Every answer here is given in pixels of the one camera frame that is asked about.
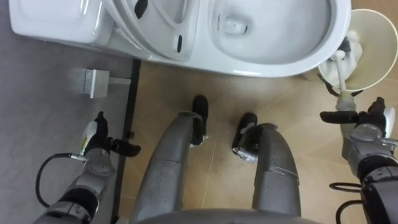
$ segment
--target toilet tank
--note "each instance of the toilet tank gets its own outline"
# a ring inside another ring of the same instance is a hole
[[[12,30],[55,42],[105,45],[114,21],[102,0],[9,0]]]

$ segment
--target beige tile floor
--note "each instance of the beige tile floor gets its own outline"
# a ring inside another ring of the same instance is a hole
[[[376,9],[398,24],[393,0],[355,0],[354,7]],[[260,122],[279,126],[289,143],[300,176],[302,215],[320,223],[334,223],[336,209],[359,195],[328,188],[335,181],[357,182],[341,158],[339,127],[325,124],[319,112],[334,110],[336,99],[320,82],[301,76],[245,78],[142,63],[132,141],[142,147],[127,159],[123,177],[120,216],[128,217],[150,155],[167,125],[192,99],[204,94],[210,103],[206,142],[190,151],[183,204],[185,208],[250,208],[256,167],[237,158],[230,149],[240,117],[255,112]],[[398,109],[398,69],[380,84],[356,98],[366,110],[382,96]],[[398,138],[397,127],[393,137]],[[343,223],[364,223],[360,206],[347,208]]]

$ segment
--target white toilet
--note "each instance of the white toilet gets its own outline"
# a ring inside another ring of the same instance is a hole
[[[329,58],[350,0],[9,0],[20,35],[142,60],[286,77]]]

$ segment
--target toilet seat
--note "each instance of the toilet seat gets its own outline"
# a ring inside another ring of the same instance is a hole
[[[195,41],[198,1],[173,0],[175,4],[152,0],[105,1],[116,23],[124,27],[140,47],[174,60],[190,58]]]

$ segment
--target wall socket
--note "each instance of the wall socket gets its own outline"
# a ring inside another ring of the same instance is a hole
[[[86,69],[84,93],[90,98],[101,98],[108,94],[109,71]]]

